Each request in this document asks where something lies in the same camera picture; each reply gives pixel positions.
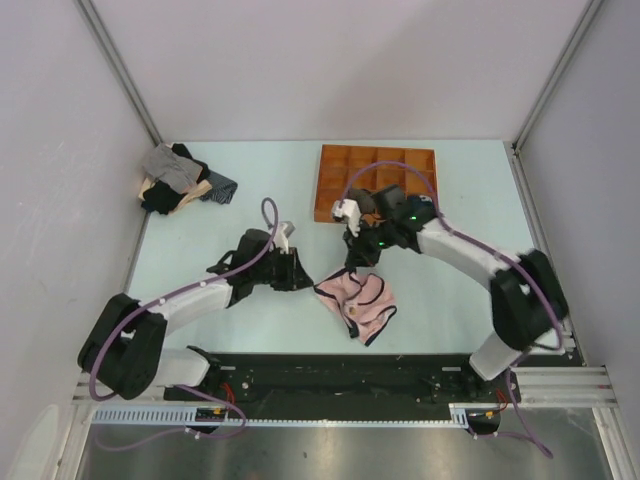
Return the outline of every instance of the black cloth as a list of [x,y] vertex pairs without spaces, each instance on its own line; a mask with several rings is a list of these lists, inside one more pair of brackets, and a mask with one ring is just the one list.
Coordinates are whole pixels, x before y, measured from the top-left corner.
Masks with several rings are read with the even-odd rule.
[[238,189],[237,182],[234,182],[224,175],[220,175],[219,173],[210,170],[209,166],[206,163],[193,158],[191,152],[184,143],[174,143],[171,147],[171,151],[180,157],[193,160],[202,167],[202,172],[198,176],[198,183],[200,183],[202,180],[209,180],[212,188],[207,193],[202,195],[200,197],[200,200],[202,200],[203,202],[218,202],[223,205],[225,203],[231,203],[233,195]]
[[197,163],[202,167],[202,172],[200,172],[200,175],[198,175],[198,183],[200,183],[202,180],[206,180],[207,178],[209,178],[209,175],[211,175],[211,171],[209,170],[209,165],[207,165],[204,162],[201,162],[200,160],[196,160],[195,158],[193,158],[193,156],[191,155],[191,152],[189,151],[189,149],[186,147],[184,143],[174,143],[173,146],[171,147],[171,151],[176,155],[178,155],[179,157],[188,158],[189,160],[194,161],[195,163]]
[[186,193],[177,193],[163,181],[157,181],[153,187],[142,194],[144,198],[142,208],[149,212],[155,211],[162,215],[168,215],[178,206],[185,195]]

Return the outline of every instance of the beige cloth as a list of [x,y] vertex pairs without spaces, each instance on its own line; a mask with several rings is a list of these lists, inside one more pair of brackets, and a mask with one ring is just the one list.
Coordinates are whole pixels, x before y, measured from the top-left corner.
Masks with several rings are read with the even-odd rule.
[[[144,182],[142,182],[142,185],[140,186],[140,192],[138,193],[138,198],[144,202],[144,192],[152,188],[155,184],[156,184],[155,181],[153,181],[149,177],[146,177],[144,179]],[[169,215],[171,215],[172,213],[176,213],[185,205],[193,202],[196,198],[200,198],[202,195],[207,193],[212,188],[213,187],[208,181],[206,180],[201,181],[195,187],[193,187],[191,190],[187,192],[187,194],[182,198],[182,200],[180,200],[180,203],[176,206],[176,208],[174,208],[169,213]]]

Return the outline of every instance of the wire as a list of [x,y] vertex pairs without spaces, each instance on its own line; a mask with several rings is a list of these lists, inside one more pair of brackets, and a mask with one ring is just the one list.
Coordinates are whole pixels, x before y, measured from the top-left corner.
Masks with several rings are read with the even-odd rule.
[[198,432],[195,430],[191,430],[189,427],[177,427],[177,428],[169,428],[167,430],[163,430],[162,432],[158,432],[155,435],[151,435],[147,438],[144,438],[138,442],[129,444],[129,445],[124,445],[124,446],[119,446],[119,447],[114,447],[111,445],[105,445],[104,443],[102,443],[102,441],[96,436],[94,439],[95,444],[101,448],[102,450],[105,450],[107,452],[127,452],[129,450],[134,450],[138,447],[141,447],[143,445],[146,445],[147,443],[151,443],[154,440],[157,440],[158,438],[161,437],[165,437],[167,435],[172,435],[174,433],[193,433],[195,438],[198,439],[200,437],[204,437],[204,438],[212,438],[212,439],[224,439],[224,438],[231,438],[231,437],[235,437],[236,435],[239,435],[240,433],[242,433],[246,428],[247,428],[247,417],[244,414],[244,412],[242,410],[240,410],[238,407],[236,407],[235,405],[222,400],[220,398],[216,398],[216,397],[212,397],[211,395],[207,395],[206,393],[202,393],[199,392],[198,390],[196,390],[195,388],[191,388],[188,387],[187,385],[176,385],[176,387],[181,388],[182,390],[185,390],[189,393],[192,393],[193,395],[197,395],[205,400],[208,400],[210,402],[216,402],[216,403],[221,403],[222,405],[224,405],[225,407],[227,407],[229,410],[233,410],[234,412],[236,412],[241,419],[241,423],[240,426],[238,426],[238,428],[232,430],[229,433],[218,433],[218,434],[213,434],[213,433],[203,433],[203,432]]
[[[267,217],[267,214],[265,212],[265,205],[269,203],[271,205],[271,208],[273,209],[273,223],[269,222],[269,219]],[[109,348],[111,347],[111,345],[113,345],[113,342],[120,336],[120,333],[124,330],[124,328],[129,325],[133,320],[136,319],[136,317],[138,315],[140,315],[142,312],[147,311],[150,308],[153,308],[157,305],[159,305],[161,303],[162,300],[169,300],[171,298],[174,298],[178,295],[181,295],[185,292],[188,292],[190,290],[194,290],[196,288],[201,288],[204,285],[209,285],[211,283],[214,282],[218,282],[220,280],[224,280],[225,278],[229,278],[233,275],[235,275],[236,273],[240,273],[246,269],[248,269],[249,267],[251,267],[252,265],[256,264],[258,262],[258,260],[260,260],[268,251],[269,248],[271,247],[271,244],[273,243],[273,239],[275,238],[276,235],[276,229],[277,229],[277,225],[278,225],[278,207],[276,206],[276,203],[273,201],[273,199],[271,199],[270,197],[266,197],[262,200],[262,205],[261,205],[261,209],[262,209],[262,216],[265,219],[265,221],[267,222],[267,224],[271,227],[271,235],[269,236],[269,240],[267,241],[267,243],[265,244],[265,246],[262,248],[262,250],[260,250],[260,252],[258,252],[258,254],[253,257],[251,260],[249,260],[247,263],[245,263],[244,265],[240,265],[238,268],[234,268],[233,270],[229,270],[228,272],[222,273],[220,275],[217,275],[215,277],[212,278],[208,278],[207,280],[204,281],[199,281],[199,282],[194,282],[191,283],[189,285],[185,285],[184,287],[180,287],[177,290],[174,290],[172,292],[169,292],[165,295],[163,295],[162,297],[158,297],[155,300],[152,300],[151,302],[137,308],[136,310],[134,310],[133,312],[131,312],[129,315],[127,315],[126,317],[124,317],[124,319],[116,326],[116,328],[113,329],[113,331],[111,332],[111,335],[109,335],[109,337],[107,337],[107,340],[104,342],[104,344],[102,345],[102,348],[100,349],[100,351],[98,352],[98,356],[96,357],[95,362],[93,362],[93,367],[91,368],[91,372],[90,372],[90,376],[89,376],[89,394],[91,395],[91,398],[98,401],[98,402],[102,402],[105,400],[109,400],[113,397],[116,396],[115,392],[111,392],[107,395],[99,395],[97,390],[96,390],[96,384],[97,384],[97,378],[98,378],[98,371],[100,370],[100,367],[102,366],[102,362],[104,361],[104,357],[107,354],[107,351],[109,350]]]
[[549,352],[555,352],[555,351],[558,350],[558,348],[556,348],[556,347],[550,347],[549,345],[543,345],[543,344],[538,343],[538,342],[533,342],[533,344],[531,346],[539,348],[540,350],[547,350]]
[[236,403],[236,396],[233,393],[233,390],[231,389],[231,385],[229,385],[228,383],[223,383],[220,385],[225,392],[227,392],[227,402],[231,402],[235,405]]
[[502,393],[502,390],[500,390],[499,388],[496,389],[496,396],[498,397],[500,403],[504,403],[504,406],[500,407],[500,410],[498,410],[498,412],[504,412],[509,406],[509,400],[507,400],[507,397],[505,397],[504,393]]
[[[266,204],[270,204],[271,208],[273,210],[273,222],[271,222],[267,216],[266,210],[265,210],[265,206]],[[104,342],[104,344],[102,345],[102,348],[100,349],[100,351],[98,352],[98,355],[96,357],[96,360],[93,363],[93,367],[91,368],[91,372],[90,372],[90,376],[89,376],[89,394],[91,395],[91,398],[95,401],[98,402],[102,402],[105,400],[109,400],[113,397],[116,396],[115,392],[111,392],[107,395],[99,395],[97,390],[96,390],[96,386],[97,386],[97,376],[98,376],[98,372],[100,371],[100,367],[102,365],[102,362],[104,361],[104,357],[107,354],[107,351],[109,350],[109,348],[111,347],[111,345],[113,345],[113,342],[119,337],[120,333],[124,330],[124,328],[131,323],[133,320],[135,320],[135,318],[140,315],[142,312],[145,312],[146,310],[148,310],[149,308],[153,308],[156,305],[159,305],[161,303],[162,300],[169,300],[171,298],[174,298],[182,293],[188,292],[190,290],[196,289],[196,288],[201,288],[204,285],[208,285],[211,284],[213,282],[217,282],[220,280],[223,280],[225,278],[229,278],[237,273],[240,273],[248,268],[250,268],[252,265],[254,265],[256,262],[258,262],[270,249],[271,244],[273,243],[273,239],[276,235],[276,230],[277,230],[277,225],[278,225],[278,207],[276,205],[276,203],[273,201],[272,198],[270,197],[266,197],[262,200],[262,204],[261,204],[261,210],[262,210],[262,217],[265,219],[265,222],[267,223],[268,227],[271,228],[271,235],[269,236],[269,240],[267,241],[267,243],[265,244],[265,246],[262,248],[262,250],[260,250],[260,252],[258,252],[258,254],[253,257],[251,260],[249,260],[248,262],[246,262],[244,265],[239,266],[238,268],[235,268],[233,270],[230,270],[228,272],[225,272],[221,275],[217,275],[215,277],[212,278],[208,278],[207,280],[204,281],[200,281],[200,282],[195,282],[195,283],[191,283],[189,285],[185,285],[184,287],[180,287],[177,290],[174,290],[172,292],[167,293],[166,295],[163,295],[162,297],[156,298],[155,300],[137,308],[136,310],[134,310],[133,312],[131,312],[129,315],[127,315],[117,326],[116,328],[114,328],[114,330],[111,332],[111,334],[109,335],[109,337],[107,338],[107,340]],[[182,390],[185,390],[193,395],[199,396],[201,398],[204,398],[205,400],[208,401],[212,401],[212,402],[217,402],[217,403],[221,403],[223,405],[225,405],[228,409],[233,410],[234,412],[236,412],[241,420],[242,423],[240,424],[240,426],[233,430],[232,432],[229,433],[225,433],[225,434],[218,434],[218,435],[214,435],[214,434],[206,434],[206,433],[202,433],[202,432],[197,432],[196,438],[199,438],[200,436],[203,436],[205,438],[231,438],[235,435],[238,435],[239,433],[241,433],[242,431],[244,431],[244,429],[246,428],[246,424],[247,424],[247,417],[244,414],[244,412],[242,410],[240,410],[238,407],[236,407],[233,403],[235,403],[235,395],[233,394],[233,391],[231,390],[231,388],[229,387],[229,392],[231,395],[231,399],[233,403],[227,402],[225,400],[221,400],[219,398],[204,394],[202,392],[199,392],[198,390],[195,390],[192,387],[189,387],[187,385],[176,385],[176,387],[181,388]],[[110,452],[123,452],[123,451],[127,451],[127,450],[132,450],[134,448],[137,448],[141,445],[145,445],[157,438],[160,437],[164,437],[165,435],[169,435],[172,433],[177,433],[177,432],[182,432],[184,431],[183,428],[172,428],[172,429],[168,429],[162,432],[159,432],[155,435],[152,435],[144,440],[140,440],[139,442],[136,442],[132,445],[126,445],[124,447],[110,447],[107,445],[103,445],[97,438],[96,438],[96,444],[107,451]]]
[[[484,252],[487,252],[488,254],[494,256],[498,260],[503,261],[504,263],[509,265],[511,268],[513,268],[516,272],[518,272],[518,274],[525,280],[525,282],[527,282],[529,284],[529,287],[531,287],[531,290],[533,291],[533,293],[536,295],[536,297],[538,298],[538,300],[542,304],[542,307],[544,308],[547,316],[549,317],[549,320],[551,321],[551,325],[553,326],[553,329],[556,332],[556,335],[558,337],[558,345],[555,346],[555,347],[549,347],[549,348],[554,350],[554,351],[562,350],[564,348],[564,337],[562,335],[562,326],[560,325],[560,320],[558,319],[555,311],[553,310],[553,307],[551,306],[551,303],[549,302],[549,300],[545,296],[545,294],[542,291],[542,289],[540,288],[540,286],[536,283],[536,281],[531,277],[531,275],[529,275],[529,273],[518,262],[512,260],[511,258],[509,258],[508,256],[504,255],[503,253],[499,252],[498,250],[496,250],[495,248],[491,247],[490,245],[487,245],[486,243],[483,243],[480,240],[476,240],[475,238],[473,238],[473,237],[471,237],[471,236],[469,236],[469,235],[467,235],[465,233],[459,232],[456,229],[454,229],[451,225],[449,225],[449,223],[446,221],[446,219],[444,217],[444,214],[440,210],[440,204],[438,202],[438,197],[436,196],[436,193],[435,193],[435,190],[434,190],[433,186],[431,185],[429,180],[422,173],[420,173],[417,169],[415,169],[414,167],[412,167],[410,165],[407,165],[405,163],[402,163],[402,162],[394,162],[394,161],[390,161],[390,160],[389,161],[385,160],[385,161],[381,161],[381,162],[372,163],[370,165],[367,165],[364,168],[361,168],[360,170],[358,170],[355,173],[355,175],[353,175],[349,179],[349,182],[345,186],[345,189],[342,192],[342,196],[340,197],[340,205],[342,205],[342,203],[344,202],[344,199],[346,198],[347,193],[349,192],[349,188],[351,188],[351,185],[353,184],[354,181],[356,181],[366,171],[374,169],[374,168],[378,168],[381,165],[395,165],[397,167],[405,168],[405,169],[409,170],[410,172],[413,172],[414,174],[416,174],[418,176],[418,178],[420,180],[422,180],[422,183],[424,183],[424,185],[427,187],[427,190],[429,191],[429,195],[431,196],[431,199],[433,201],[433,206],[434,206],[435,211],[436,211],[436,216],[438,217],[438,221],[442,225],[442,228],[444,228],[449,234],[451,234],[453,236],[456,236],[456,237],[466,241],[467,243],[470,243],[471,245],[479,248],[480,250],[482,250]],[[520,440],[526,440],[526,441],[528,441],[530,443],[533,443],[536,447],[538,447],[538,449],[542,452],[543,455],[545,455],[548,458],[553,458],[553,453],[551,452],[551,450],[549,450],[542,443],[542,441],[535,435],[535,433],[533,433],[533,431],[531,430],[531,427],[529,426],[529,424],[524,419],[524,417],[522,415],[522,412],[520,411],[520,407],[518,406],[518,402],[517,402],[517,400],[515,398],[514,392],[511,389],[511,368],[517,366],[527,356],[528,356],[528,353],[523,353],[522,355],[520,355],[520,357],[518,357],[506,369],[506,371],[505,371],[505,381],[506,381],[506,384],[507,384],[507,392],[508,392],[509,397],[511,399],[511,403],[513,404],[513,410],[516,413],[516,415],[518,416],[518,419],[522,423],[522,428],[525,429],[525,431],[527,432],[528,436],[527,435],[523,435],[521,433],[515,433],[515,432],[506,432],[506,433],[498,433],[498,432],[496,432],[493,435],[477,435],[475,432],[473,432],[473,430],[471,428],[469,428],[469,431],[473,434],[474,438],[478,438],[478,437],[492,437],[492,438],[493,437],[509,437],[509,438],[518,438]]]

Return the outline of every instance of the gray cloth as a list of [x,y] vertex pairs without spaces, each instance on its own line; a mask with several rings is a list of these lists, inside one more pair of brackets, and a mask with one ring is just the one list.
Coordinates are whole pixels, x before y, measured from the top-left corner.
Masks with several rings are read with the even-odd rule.
[[144,159],[142,167],[153,180],[166,183],[177,193],[186,193],[195,187],[202,172],[200,165],[176,155],[164,144]]
[[231,203],[233,195],[238,189],[238,184],[233,180],[228,179],[224,175],[211,170],[211,174],[207,178],[211,184],[211,190],[200,197],[203,202],[212,201],[221,204]]

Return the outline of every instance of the white wall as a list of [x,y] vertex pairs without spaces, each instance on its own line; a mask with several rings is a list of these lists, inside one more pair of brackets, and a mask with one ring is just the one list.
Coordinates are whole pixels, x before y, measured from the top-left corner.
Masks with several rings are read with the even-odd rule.
[[151,148],[71,0],[0,15],[0,478],[122,288]]
[[512,140],[586,0],[95,0],[162,135]]
[[640,3],[605,4],[523,150],[579,340],[640,448]]

